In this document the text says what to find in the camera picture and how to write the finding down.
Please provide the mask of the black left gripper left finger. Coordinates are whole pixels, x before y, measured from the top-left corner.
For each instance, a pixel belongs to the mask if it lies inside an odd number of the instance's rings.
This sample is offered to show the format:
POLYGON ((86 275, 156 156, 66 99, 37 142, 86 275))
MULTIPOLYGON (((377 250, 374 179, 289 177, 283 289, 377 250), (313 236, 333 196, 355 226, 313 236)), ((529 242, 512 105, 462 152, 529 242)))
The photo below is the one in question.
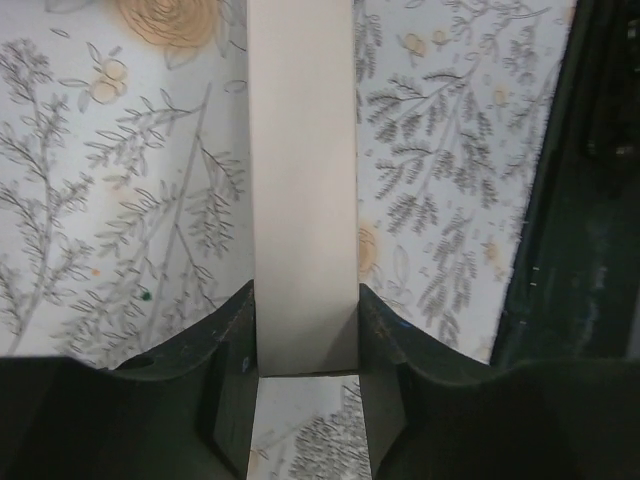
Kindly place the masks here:
POLYGON ((257 397, 254 287, 114 370, 1 362, 5 479, 242 479, 257 397))

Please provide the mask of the floral paper table mat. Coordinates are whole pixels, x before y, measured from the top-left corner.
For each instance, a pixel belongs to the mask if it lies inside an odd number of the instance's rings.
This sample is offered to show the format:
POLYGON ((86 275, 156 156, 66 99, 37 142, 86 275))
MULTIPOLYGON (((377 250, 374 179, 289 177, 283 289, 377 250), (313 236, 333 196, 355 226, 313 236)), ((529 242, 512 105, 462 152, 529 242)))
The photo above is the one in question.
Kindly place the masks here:
MULTIPOLYGON (((487 362, 571 1, 351 1, 359 278, 487 362)), ((254 272, 244 1, 1 5, 1 364, 82 373, 254 272)))

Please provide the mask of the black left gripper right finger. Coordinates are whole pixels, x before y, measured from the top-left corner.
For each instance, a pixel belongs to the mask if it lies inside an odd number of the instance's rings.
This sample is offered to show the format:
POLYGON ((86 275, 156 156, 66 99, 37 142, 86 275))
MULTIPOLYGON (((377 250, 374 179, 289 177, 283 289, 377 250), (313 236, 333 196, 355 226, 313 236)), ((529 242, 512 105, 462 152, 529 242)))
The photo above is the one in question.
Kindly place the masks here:
POLYGON ((376 479, 635 479, 639 365, 499 369, 411 325, 362 286, 359 381, 376 479))

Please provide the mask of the aluminium rail frame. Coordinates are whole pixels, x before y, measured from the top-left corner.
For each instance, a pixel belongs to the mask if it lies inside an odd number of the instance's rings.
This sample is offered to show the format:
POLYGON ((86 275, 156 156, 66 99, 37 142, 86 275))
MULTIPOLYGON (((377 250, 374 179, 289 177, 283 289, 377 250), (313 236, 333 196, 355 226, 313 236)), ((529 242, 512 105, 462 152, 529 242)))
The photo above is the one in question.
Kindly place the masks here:
POLYGON ((490 362, 639 354, 639 5, 581 1, 490 362))

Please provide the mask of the white Harry's razor box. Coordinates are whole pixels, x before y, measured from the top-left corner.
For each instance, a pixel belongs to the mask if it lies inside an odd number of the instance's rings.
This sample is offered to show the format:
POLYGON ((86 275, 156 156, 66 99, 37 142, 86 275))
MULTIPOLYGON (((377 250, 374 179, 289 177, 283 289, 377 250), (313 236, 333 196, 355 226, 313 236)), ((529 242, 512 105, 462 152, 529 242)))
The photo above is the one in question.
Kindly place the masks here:
POLYGON ((357 365, 357 159, 352 5, 248 5, 258 366, 357 365))

